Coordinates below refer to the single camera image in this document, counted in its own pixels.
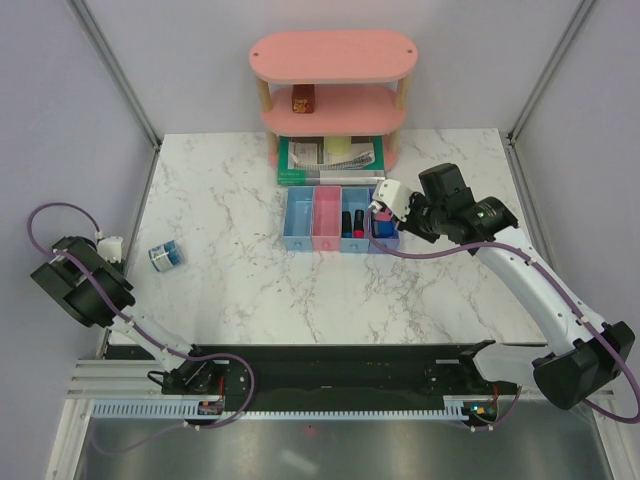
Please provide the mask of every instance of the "brown box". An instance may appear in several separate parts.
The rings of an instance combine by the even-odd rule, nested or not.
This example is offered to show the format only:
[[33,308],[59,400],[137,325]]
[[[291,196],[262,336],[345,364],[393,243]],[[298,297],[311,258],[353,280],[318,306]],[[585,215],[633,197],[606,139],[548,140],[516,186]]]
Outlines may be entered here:
[[315,85],[294,85],[291,91],[291,108],[295,113],[313,113],[316,105]]

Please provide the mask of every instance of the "stack of books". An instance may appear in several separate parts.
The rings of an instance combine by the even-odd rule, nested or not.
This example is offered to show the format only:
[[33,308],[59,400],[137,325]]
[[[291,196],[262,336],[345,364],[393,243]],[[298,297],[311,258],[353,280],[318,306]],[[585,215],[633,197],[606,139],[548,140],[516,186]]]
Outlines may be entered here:
[[344,155],[326,152],[322,137],[280,137],[278,185],[376,185],[385,178],[382,137],[352,137]]

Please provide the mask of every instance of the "gray wall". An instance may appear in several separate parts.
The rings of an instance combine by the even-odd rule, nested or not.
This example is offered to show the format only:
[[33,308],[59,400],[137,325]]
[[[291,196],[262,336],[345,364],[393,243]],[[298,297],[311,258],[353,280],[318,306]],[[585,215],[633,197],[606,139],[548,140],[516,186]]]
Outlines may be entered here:
[[578,0],[88,0],[156,129],[260,131],[248,52],[280,30],[390,28],[420,50],[409,128],[515,122]]
[[[127,235],[151,149],[63,0],[0,2],[0,470],[44,476],[66,387],[98,331],[75,323],[29,278],[31,209],[76,202],[107,233]],[[45,245],[91,235],[70,212],[43,212]]]
[[[599,2],[518,151],[564,279],[640,334],[640,3]],[[640,377],[640,344],[630,364]],[[625,380],[616,391],[635,415]],[[633,428],[640,446],[640,428]]]

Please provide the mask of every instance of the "black wire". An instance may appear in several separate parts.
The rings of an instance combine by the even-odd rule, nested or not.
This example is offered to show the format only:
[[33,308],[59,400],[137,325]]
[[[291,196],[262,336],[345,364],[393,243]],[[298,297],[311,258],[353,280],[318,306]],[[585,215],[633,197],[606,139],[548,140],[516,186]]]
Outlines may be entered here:
[[153,377],[151,374],[164,376],[164,372],[159,372],[158,370],[151,370],[147,372],[147,378],[151,380],[153,383],[155,383],[156,385],[159,385],[160,387],[162,387],[163,386],[162,382],[158,380],[156,377]]

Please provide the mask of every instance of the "white marble surface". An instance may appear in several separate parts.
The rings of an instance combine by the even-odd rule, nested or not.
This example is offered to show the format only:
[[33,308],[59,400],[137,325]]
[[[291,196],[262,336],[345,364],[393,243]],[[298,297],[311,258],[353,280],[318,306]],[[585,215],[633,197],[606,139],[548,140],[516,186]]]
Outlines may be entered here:
[[[524,223],[496,130],[406,131],[389,176],[418,190],[418,173],[443,162],[460,166],[476,199],[496,196]],[[437,261],[287,253],[285,201],[262,134],[167,135],[128,275],[134,315],[200,344],[543,340],[509,290],[466,253]],[[401,236],[404,251],[451,246]],[[147,250],[171,239],[187,263],[158,273]]]

